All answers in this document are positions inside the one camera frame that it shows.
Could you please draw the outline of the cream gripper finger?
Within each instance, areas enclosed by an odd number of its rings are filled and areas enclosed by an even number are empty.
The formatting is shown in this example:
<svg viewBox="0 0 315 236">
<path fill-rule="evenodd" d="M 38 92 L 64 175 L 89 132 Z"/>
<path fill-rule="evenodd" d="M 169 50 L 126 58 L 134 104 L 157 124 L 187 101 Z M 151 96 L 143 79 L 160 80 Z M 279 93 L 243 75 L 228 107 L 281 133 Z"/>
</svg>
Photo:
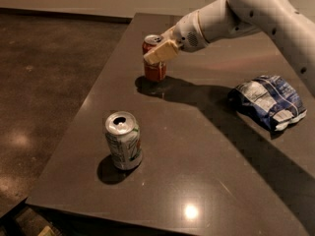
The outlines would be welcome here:
<svg viewBox="0 0 315 236">
<path fill-rule="evenodd" d="M 174 35 L 174 27 L 171 27 L 170 29 L 167 29 L 161 36 L 162 36 L 162 42 L 168 42 L 173 41 L 175 39 Z"/>
<path fill-rule="evenodd" d="M 176 41 L 173 39 L 168 39 L 150 49 L 144 55 L 144 59 L 147 63 L 153 65 L 176 57 L 178 52 L 179 47 Z"/>
</svg>

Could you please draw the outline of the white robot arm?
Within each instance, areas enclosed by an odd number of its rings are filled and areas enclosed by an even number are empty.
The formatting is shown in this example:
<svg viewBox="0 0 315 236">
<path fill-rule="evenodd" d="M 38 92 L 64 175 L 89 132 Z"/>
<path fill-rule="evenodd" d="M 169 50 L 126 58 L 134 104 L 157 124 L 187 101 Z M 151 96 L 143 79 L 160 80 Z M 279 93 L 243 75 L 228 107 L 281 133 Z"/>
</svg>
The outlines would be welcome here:
<svg viewBox="0 0 315 236">
<path fill-rule="evenodd" d="M 264 32 L 315 95 L 315 24 L 288 0 L 217 0 L 183 18 L 144 55 L 155 64 L 210 43 Z"/>
</svg>

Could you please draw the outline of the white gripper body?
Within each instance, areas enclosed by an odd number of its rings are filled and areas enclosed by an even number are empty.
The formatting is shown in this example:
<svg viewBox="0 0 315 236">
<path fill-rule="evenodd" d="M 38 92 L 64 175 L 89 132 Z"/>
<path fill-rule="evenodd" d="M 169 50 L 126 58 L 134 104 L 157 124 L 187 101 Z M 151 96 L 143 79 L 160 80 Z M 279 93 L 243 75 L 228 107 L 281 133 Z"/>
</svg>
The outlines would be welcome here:
<svg viewBox="0 0 315 236">
<path fill-rule="evenodd" d="M 176 23 L 173 36 L 180 49 L 185 52 L 196 52 L 208 46 L 199 24 L 198 10 L 184 16 Z"/>
</svg>

